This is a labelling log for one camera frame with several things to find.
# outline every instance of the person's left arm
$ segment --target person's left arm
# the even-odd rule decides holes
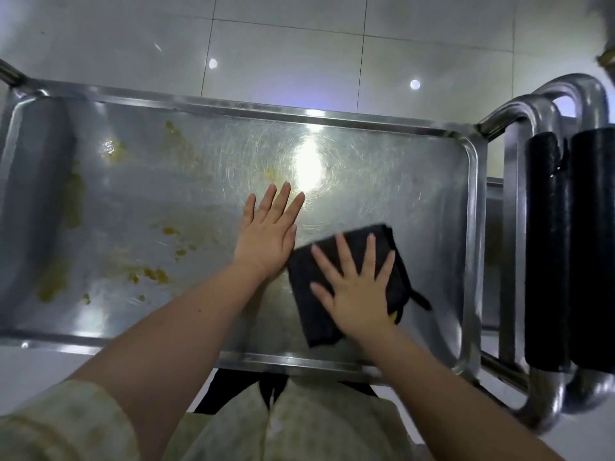
[[[278,274],[295,246],[304,195],[285,210],[286,182],[270,185],[255,211],[246,201],[235,261],[113,340],[69,379],[104,388],[131,421],[144,460],[160,459],[210,374],[230,328],[250,297]]]

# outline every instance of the metal tray surface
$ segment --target metal tray surface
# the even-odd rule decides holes
[[[288,180],[306,194],[297,247],[391,225],[434,307],[400,326],[479,368],[487,143],[471,125],[40,82],[9,92],[0,146],[2,344],[95,353],[228,265],[247,195]],[[286,273],[218,365],[380,378],[350,341],[307,347]]]

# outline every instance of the folded towel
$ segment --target folded towel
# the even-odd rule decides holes
[[[367,247],[367,236],[370,233],[373,233],[376,237],[376,274],[382,268],[389,251],[396,251],[395,265],[386,287],[388,314],[392,315],[396,312],[396,323],[399,323],[404,305],[410,298],[423,309],[431,310],[429,301],[412,289],[404,262],[395,247],[393,230],[387,225],[372,225],[344,233],[344,238],[346,238],[352,258],[357,265],[357,271],[360,271],[363,265],[365,248]],[[323,239],[318,241],[316,245],[325,253],[331,263],[341,271],[340,256],[338,255],[335,238]],[[337,328],[328,312],[322,307],[322,304],[312,294],[310,283],[315,281],[321,284],[331,294],[333,294],[333,288],[312,257],[311,246],[308,245],[296,249],[288,259],[287,266],[290,286],[293,289],[293,295],[299,309],[301,326],[303,327],[307,344],[310,347],[322,344],[335,344],[344,335]]]

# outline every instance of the person's right arm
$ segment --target person's right arm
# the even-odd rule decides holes
[[[342,273],[318,249],[312,254],[334,295],[313,283],[337,326],[380,368],[404,402],[429,450],[438,461],[562,461],[509,413],[399,330],[387,316],[385,289],[394,253],[375,271],[375,238],[368,238],[361,274],[342,235],[336,236]]]

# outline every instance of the white floor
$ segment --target white floor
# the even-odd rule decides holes
[[[609,37],[613,0],[0,0],[0,58],[31,76],[470,123],[569,72],[604,80],[615,122],[595,64]],[[84,359],[0,349],[0,412]],[[612,459],[613,409],[546,439]]]

